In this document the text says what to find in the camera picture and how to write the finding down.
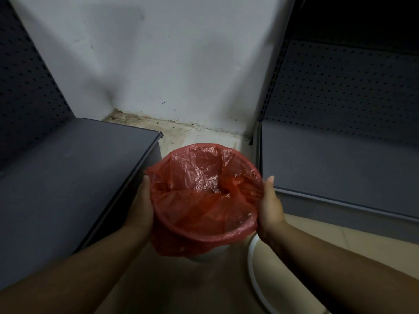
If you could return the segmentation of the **person's right hand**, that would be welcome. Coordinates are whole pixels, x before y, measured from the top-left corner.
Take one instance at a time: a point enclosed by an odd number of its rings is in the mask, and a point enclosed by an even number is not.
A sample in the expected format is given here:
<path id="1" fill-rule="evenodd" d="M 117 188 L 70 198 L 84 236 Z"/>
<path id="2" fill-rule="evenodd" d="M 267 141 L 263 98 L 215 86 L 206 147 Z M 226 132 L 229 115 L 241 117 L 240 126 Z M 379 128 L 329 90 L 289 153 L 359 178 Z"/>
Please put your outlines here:
<path id="1" fill-rule="evenodd" d="M 276 196 L 276 205 L 262 206 L 262 200 L 258 212 L 258 228 L 257 234 L 265 244 L 271 245 L 276 243 L 280 238 L 283 228 L 287 223 L 283 212 L 283 206 Z"/>

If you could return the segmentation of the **person's left forearm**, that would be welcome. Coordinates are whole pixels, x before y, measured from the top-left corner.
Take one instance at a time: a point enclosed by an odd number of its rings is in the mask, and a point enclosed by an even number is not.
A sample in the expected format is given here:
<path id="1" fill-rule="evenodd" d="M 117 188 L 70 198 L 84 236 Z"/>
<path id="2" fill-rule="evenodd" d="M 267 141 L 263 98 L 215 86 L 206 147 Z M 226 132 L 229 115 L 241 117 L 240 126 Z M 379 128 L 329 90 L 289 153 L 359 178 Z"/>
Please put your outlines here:
<path id="1" fill-rule="evenodd" d="M 79 253 L 0 291 L 0 314 L 94 314 L 149 240 L 123 226 Z"/>

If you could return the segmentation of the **red plastic bin liner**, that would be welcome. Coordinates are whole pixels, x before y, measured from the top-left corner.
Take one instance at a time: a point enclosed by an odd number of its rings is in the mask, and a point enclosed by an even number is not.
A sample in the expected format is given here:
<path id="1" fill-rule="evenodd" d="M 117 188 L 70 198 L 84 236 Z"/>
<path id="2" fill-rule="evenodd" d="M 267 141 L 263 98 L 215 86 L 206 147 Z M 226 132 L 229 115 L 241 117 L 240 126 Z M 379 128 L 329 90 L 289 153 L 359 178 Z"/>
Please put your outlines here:
<path id="1" fill-rule="evenodd" d="M 241 152 L 212 143 L 173 150 L 145 170 L 161 256 L 191 257 L 256 231 L 264 183 Z"/>

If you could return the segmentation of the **person's right forearm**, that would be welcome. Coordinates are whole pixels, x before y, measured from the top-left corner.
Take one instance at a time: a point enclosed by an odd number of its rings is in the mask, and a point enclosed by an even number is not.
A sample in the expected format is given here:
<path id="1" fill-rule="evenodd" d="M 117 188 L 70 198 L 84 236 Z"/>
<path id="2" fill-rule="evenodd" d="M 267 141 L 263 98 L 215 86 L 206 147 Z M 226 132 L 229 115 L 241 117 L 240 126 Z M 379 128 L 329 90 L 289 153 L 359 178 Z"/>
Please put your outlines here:
<path id="1" fill-rule="evenodd" d="M 286 222 L 259 222 L 258 231 L 332 314 L 419 314 L 419 280 Z"/>

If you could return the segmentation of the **person's left hand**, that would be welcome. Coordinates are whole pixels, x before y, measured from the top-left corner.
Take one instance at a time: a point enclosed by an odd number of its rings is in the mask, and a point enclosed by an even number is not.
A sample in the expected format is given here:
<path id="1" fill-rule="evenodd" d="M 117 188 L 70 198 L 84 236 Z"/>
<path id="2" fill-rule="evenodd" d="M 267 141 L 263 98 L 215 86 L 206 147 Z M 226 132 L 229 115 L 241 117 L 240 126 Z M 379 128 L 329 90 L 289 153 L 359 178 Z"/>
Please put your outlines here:
<path id="1" fill-rule="evenodd" d="M 141 239 L 148 239 L 153 227 L 153 216 L 153 206 L 143 206 L 140 202 L 139 186 L 129 208 L 123 228 L 129 229 Z"/>

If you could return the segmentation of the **grey metal shelf unit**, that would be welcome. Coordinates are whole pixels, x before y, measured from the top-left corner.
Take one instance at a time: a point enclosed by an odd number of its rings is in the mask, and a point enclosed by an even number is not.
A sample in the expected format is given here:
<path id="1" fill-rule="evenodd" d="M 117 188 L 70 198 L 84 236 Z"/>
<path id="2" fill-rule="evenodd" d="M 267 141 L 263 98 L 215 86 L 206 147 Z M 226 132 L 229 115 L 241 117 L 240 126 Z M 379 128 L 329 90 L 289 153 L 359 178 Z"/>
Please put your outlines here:
<path id="1" fill-rule="evenodd" d="M 161 132 L 102 121 L 114 80 L 0 0 L 0 290 L 122 225 Z"/>
<path id="2" fill-rule="evenodd" d="M 419 0 L 295 0 L 254 145 L 286 213 L 419 244 Z"/>

